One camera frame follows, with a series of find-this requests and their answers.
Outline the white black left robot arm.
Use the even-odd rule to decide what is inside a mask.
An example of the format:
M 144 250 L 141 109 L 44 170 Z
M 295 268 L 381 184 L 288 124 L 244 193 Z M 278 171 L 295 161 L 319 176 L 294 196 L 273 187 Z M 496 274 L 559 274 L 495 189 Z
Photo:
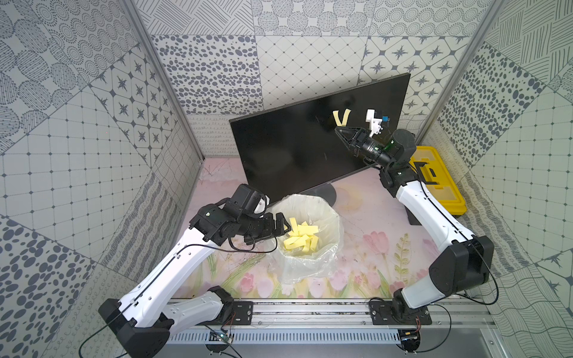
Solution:
M 245 253 L 257 254 L 257 243 L 292 231 L 283 213 L 267 212 L 269 203 L 262 192 L 241 184 L 230 198 L 205 205 L 173 249 L 131 292 L 101 305 L 98 312 L 125 355 L 153 357 L 172 335 L 196 325 L 249 322 L 249 305 L 237 305 L 221 286 L 187 301 L 171 304 L 170 300 L 191 273 L 234 237 L 243 237 L 249 246 Z

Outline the bin with clear plastic liner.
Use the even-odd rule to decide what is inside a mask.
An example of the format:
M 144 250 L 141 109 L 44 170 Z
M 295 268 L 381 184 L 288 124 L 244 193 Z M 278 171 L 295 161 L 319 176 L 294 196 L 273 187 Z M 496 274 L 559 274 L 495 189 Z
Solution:
M 343 249 L 344 228 L 340 215 L 325 199 L 310 195 L 289 195 L 271 209 L 274 214 L 282 213 L 287 223 L 301 228 L 304 223 L 317 227 L 316 245 L 304 250 L 299 246 L 288 250 L 285 242 L 292 236 L 285 234 L 278 238 L 278 249 L 269 255 L 270 271 L 285 284 L 298 283 L 310 277 L 326 277 L 334 273 L 336 261 Z

